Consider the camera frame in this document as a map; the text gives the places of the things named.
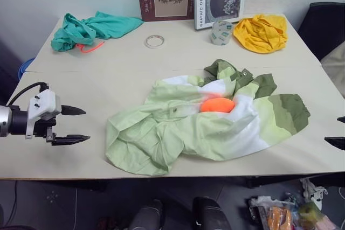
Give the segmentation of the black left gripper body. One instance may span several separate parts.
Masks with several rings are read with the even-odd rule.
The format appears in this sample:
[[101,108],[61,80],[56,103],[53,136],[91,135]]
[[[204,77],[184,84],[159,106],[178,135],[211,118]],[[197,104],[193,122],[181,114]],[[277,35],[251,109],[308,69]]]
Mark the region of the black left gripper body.
[[38,121],[34,124],[33,135],[35,137],[45,138],[47,142],[58,142],[56,133],[53,132],[53,127],[56,126],[56,116],[62,111],[62,105],[57,105],[54,109],[45,109],[37,116]]

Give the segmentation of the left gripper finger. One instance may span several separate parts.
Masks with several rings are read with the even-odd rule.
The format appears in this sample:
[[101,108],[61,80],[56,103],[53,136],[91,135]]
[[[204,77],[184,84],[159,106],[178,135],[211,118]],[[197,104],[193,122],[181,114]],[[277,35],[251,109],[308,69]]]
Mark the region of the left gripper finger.
[[69,115],[69,116],[76,116],[76,115],[86,114],[86,112],[80,108],[77,108],[77,107],[62,105],[61,106],[61,114]]
[[63,146],[63,145],[74,145],[83,141],[90,139],[90,136],[85,135],[66,135],[64,137],[56,136],[53,134],[53,139],[51,141],[52,146]]

